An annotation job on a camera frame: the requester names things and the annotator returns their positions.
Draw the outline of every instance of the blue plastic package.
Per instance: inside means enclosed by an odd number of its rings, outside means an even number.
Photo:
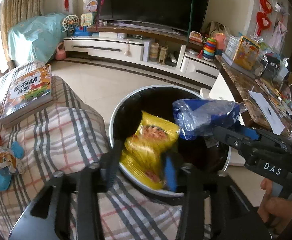
[[[181,99],[172,106],[179,136],[186,140],[212,135],[215,126],[232,126],[247,109],[243,103],[218,99]]]

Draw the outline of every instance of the human hand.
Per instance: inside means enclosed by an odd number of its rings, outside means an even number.
[[[266,192],[257,212],[264,223],[269,219],[269,214],[273,214],[276,217],[281,218],[279,222],[272,225],[275,232],[280,234],[292,219],[292,201],[272,197],[272,181],[269,179],[263,179],[260,187]]]

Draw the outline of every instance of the plaid fabric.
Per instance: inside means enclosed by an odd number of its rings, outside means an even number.
[[[38,68],[33,61],[10,71],[2,78],[0,110],[12,78]],[[25,150],[22,162],[25,173],[13,176],[9,189],[0,192],[0,234],[7,239],[11,229],[28,203],[41,190],[55,171],[80,171],[98,161],[108,151],[108,141],[102,116],[84,104],[58,76],[52,76],[53,103],[12,128],[0,124],[4,147],[18,141]],[[110,239],[175,239],[180,206],[150,201],[121,175],[113,188],[99,194],[103,231]],[[76,195],[71,201],[71,238],[75,239]],[[210,227],[205,227],[205,238]]]

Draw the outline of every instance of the stack of papers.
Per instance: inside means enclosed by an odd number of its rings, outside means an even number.
[[[268,104],[266,99],[261,93],[256,93],[252,91],[248,91],[250,96],[255,100],[255,102],[260,107],[261,111],[263,112],[265,118],[269,122],[271,128],[273,129],[273,133],[280,135],[281,132],[284,130],[285,126],[282,124],[281,120],[279,119],[278,115],[272,109],[272,107]]]

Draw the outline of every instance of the thick children's book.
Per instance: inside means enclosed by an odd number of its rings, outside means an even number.
[[[29,72],[10,83],[3,102],[0,123],[9,128],[52,101],[50,64]]]

